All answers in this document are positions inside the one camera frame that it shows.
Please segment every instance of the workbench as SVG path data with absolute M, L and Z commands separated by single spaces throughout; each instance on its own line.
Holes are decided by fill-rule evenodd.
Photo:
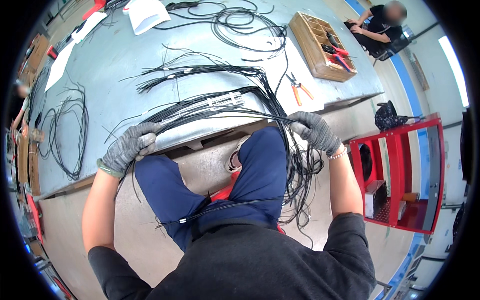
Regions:
M 353 61 L 358 74 L 350 80 L 340 83 L 315 78 L 315 82 L 325 96 L 326 106 L 363 101 L 384 92 L 380 79 L 367 55 L 344 26 L 344 18 L 336 16 L 322 1 L 253 0 L 253 2 L 258 5 L 261 12 L 268 12 L 272 9 L 272 5 L 275 5 L 273 12 L 266 16 L 277 25 L 288 24 L 297 11 L 317 16 L 329 22 L 342 40 L 345 48 L 350 52 L 350 55 L 355 57 Z M 225 4 L 227 6 L 245 7 L 249 5 L 242 1 L 228 1 Z M 192 12 L 209 13 L 219 10 L 216 5 L 211 5 L 210 7 L 208 5 L 200 5 L 198 8 L 192 9 Z M 182 11 L 176 10 L 175 13 L 186 14 L 186 12 Z M 179 50 L 168 50 L 165 53 L 166 49 L 162 46 L 162 43 L 171 48 L 189 48 L 198 52 L 215 54 L 233 65 L 245 65 L 245 62 L 240 60 L 241 54 L 238 49 L 221 42 L 213 35 L 210 30 L 210 24 L 195 24 L 170 30 L 150 29 L 139 36 L 135 36 L 128 16 L 123 15 L 121 10 L 116 10 L 113 15 L 107 18 L 107 22 L 112 20 L 116 23 L 111 27 L 102 26 L 98 28 L 93 33 L 91 39 L 86 38 L 76 45 L 68 60 L 65 74 L 48 90 L 45 103 L 44 95 L 39 93 L 36 95 L 36 99 L 33 100 L 31 107 L 33 110 L 31 124 L 33 124 L 40 111 L 45 115 L 50 108 L 56 108 L 68 95 L 68 93 L 60 95 L 59 93 L 64 90 L 65 86 L 72 87 L 67 72 L 74 82 L 79 82 L 85 87 L 89 125 L 83 167 L 79 180 L 87 179 L 96 173 L 97 158 L 102 157 L 108 146 L 115 140 L 114 137 L 110 137 L 104 143 L 108 136 L 108 131 L 103 127 L 112 130 L 122 119 L 141 114 L 161 104 L 183 100 L 202 93 L 228 91 L 252 84 L 243 76 L 216 72 L 170 80 L 154 87 L 149 93 L 138 94 L 136 84 L 149 78 L 162 77 L 164 76 L 163 73 L 157 72 L 121 82 L 120 80 L 139 75 L 142 68 L 161 65 L 165 54 L 165 61 L 168 61 L 183 53 Z M 171 15 L 171 18 L 171 21 L 159 26 L 171 27 L 189 21 L 174 15 Z M 257 26 L 256 28 L 262 26 L 261 23 L 254 23 L 253 25 Z M 306 63 L 295 36 L 290 29 L 287 29 L 287 36 L 292 40 Z M 185 65 L 211 64 L 207 59 L 186 59 L 182 62 Z M 273 89 L 276 84 L 277 82 L 270 83 Z M 245 97 L 244 100 L 246 102 L 245 107 L 264 111 L 263 106 L 253 96 L 251 98 Z M 144 116 L 124 122 L 122 126 L 117 128 L 114 134 L 119 136 L 129 126 L 138 124 L 157 111 L 158 109 Z M 79 127 L 73 118 L 73 115 L 62 118 L 57 127 L 57 142 L 61 147 L 64 164 L 69 168 L 74 167 L 78 158 Z M 191 143 L 192 147 L 195 148 L 195 141 L 254 121 L 255 119 L 251 118 L 199 120 L 195 124 L 183 125 L 181 128 L 163 133 L 157 137 L 156 145 L 159 149 L 170 149 L 177 145 Z M 49 121 L 46 121 L 44 126 L 46 141 L 40 144 L 39 147 L 43 152 L 46 151 L 48 143 L 47 125 L 49 125 Z M 47 159 L 39 158 L 38 172 L 42 193 L 41 198 L 64 190 L 74 183 L 67 179 L 66 174 L 60 169 L 52 156 Z

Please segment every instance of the glove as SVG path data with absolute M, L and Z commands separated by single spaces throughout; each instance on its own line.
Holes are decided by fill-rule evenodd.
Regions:
M 97 166 L 106 173 L 122 178 L 132 160 L 139 161 L 155 150 L 155 132 L 162 126 L 159 123 L 143 123 L 131 126 L 107 150 Z
M 309 142 L 312 147 L 325 151 L 328 156 L 332 156 L 342 144 L 342 140 L 333 133 L 320 115 L 298 111 L 288 118 L 298 121 L 290 125 L 293 132 Z

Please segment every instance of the window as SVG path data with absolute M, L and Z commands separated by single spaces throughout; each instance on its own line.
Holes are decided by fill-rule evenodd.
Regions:
M 465 86 L 465 78 L 463 77 L 462 68 L 458 63 L 455 51 L 452 48 L 452 44 L 446 36 L 443 36 L 438 39 L 440 46 L 447 56 L 448 63 L 450 68 L 452 68 L 453 75 L 455 76 L 456 85 L 458 85 L 458 90 L 460 92 L 460 98 L 462 99 L 462 104 L 464 107 L 468 106 L 468 96 L 467 96 L 467 87 Z

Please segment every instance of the person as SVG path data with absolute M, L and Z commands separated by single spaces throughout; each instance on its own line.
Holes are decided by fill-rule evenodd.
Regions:
M 160 128 L 145 123 L 130 127 L 97 161 L 99 169 L 84 207 L 85 251 L 105 296 L 368 299 L 376 285 L 375 273 L 362 195 L 346 148 L 321 116 L 301 111 L 289 118 L 296 121 L 290 126 L 294 132 L 328 155 L 333 220 L 323 251 L 311 250 L 277 229 L 287 181 L 285 145 L 277 127 L 240 140 L 227 162 L 228 171 L 240 170 L 228 200 L 203 207 L 205 197 L 187 189 L 175 162 L 145 156 L 155 148 L 153 132 Z M 114 197 L 120 177 L 134 159 L 135 176 L 149 205 L 185 252 L 177 268 L 154 288 L 139 278 L 113 243 Z M 199 212 L 203 214 L 187 220 Z
M 30 94 L 30 88 L 17 79 L 13 85 L 12 94 L 12 101 L 9 110 L 11 131 L 14 129 L 20 130 L 22 125 L 25 125 L 23 116 L 28 107 L 28 95 Z
M 373 16 L 369 24 L 364 21 Z M 356 40 L 378 57 L 388 45 L 402 35 L 402 23 L 407 17 L 407 9 L 399 1 L 390 1 L 386 5 L 376 5 L 365 10 L 358 20 L 345 22 Z

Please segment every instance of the wooden tray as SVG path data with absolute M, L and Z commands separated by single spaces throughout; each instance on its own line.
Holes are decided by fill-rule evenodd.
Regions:
M 344 82 L 357 74 L 357 69 L 350 56 L 343 56 L 351 68 L 351 72 L 348 72 L 340 64 L 329 61 L 329 59 L 334 59 L 333 55 L 323 51 L 322 44 L 332 45 L 327 38 L 327 32 L 335 38 L 339 48 L 348 51 L 328 22 L 302 12 L 296 12 L 290 20 L 289 26 L 297 38 L 314 77 Z

